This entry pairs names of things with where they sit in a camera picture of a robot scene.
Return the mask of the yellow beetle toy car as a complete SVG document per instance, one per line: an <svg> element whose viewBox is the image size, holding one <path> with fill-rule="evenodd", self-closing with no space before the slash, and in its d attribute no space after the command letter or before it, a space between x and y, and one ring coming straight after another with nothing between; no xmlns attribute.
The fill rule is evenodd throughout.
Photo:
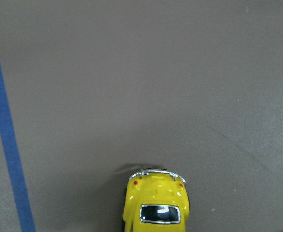
<svg viewBox="0 0 283 232"><path fill-rule="evenodd" d="M128 181L124 232L184 232L190 214L186 179L166 169L142 169Z"/></svg>

